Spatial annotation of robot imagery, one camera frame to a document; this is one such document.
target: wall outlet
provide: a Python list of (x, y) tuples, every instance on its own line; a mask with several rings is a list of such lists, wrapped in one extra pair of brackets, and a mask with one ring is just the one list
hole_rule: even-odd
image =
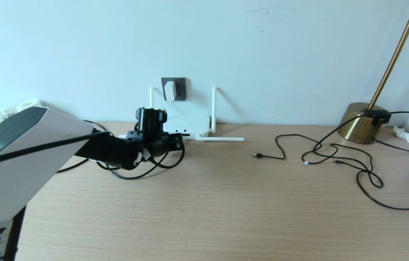
[(166, 98), (166, 90), (165, 86), (167, 82), (174, 82), (176, 86), (176, 95), (175, 95), (175, 101), (185, 101), (187, 99), (187, 88), (185, 85), (185, 78), (184, 77), (179, 77), (179, 78), (174, 78), (174, 77), (163, 77), (161, 78), (161, 83), (163, 85), (163, 94), (164, 94), (164, 100), (168, 100)]

